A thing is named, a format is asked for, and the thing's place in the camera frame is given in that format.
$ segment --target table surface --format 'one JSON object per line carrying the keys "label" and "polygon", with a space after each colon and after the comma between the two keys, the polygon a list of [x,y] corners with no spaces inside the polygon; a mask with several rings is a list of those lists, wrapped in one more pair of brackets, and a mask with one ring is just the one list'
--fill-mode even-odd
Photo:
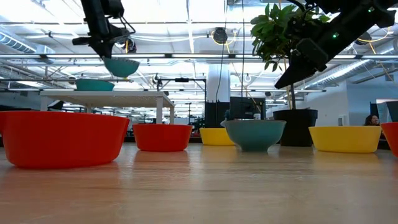
{"label": "table surface", "polygon": [[0,149],[1,223],[397,223],[398,159],[274,146],[191,144],[115,162],[22,170]]}
{"label": "table surface", "polygon": [[91,107],[152,107],[163,97],[163,107],[174,106],[162,91],[42,91],[41,96]]}

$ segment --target wall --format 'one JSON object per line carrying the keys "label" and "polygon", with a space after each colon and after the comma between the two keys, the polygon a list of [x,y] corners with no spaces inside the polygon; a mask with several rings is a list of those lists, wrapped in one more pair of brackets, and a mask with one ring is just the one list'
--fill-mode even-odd
{"label": "wall", "polygon": [[398,99],[398,84],[384,77],[347,85],[350,125],[363,125],[370,114],[370,103],[377,99]]}
{"label": "wall", "polygon": [[[338,87],[326,88],[326,93],[310,93],[304,101],[297,102],[297,109],[310,108],[318,110],[317,126],[336,126],[339,116],[346,116],[346,124],[349,125],[348,98],[346,82],[339,83]],[[267,117],[272,116],[273,111],[287,110],[288,106],[281,106],[267,111]]]}
{"label": "wall", "polygon": [[28,91],[27,94],[27,96],[21,96],[20,93],[0,93],[0,105],[39,110],[39,92]]}

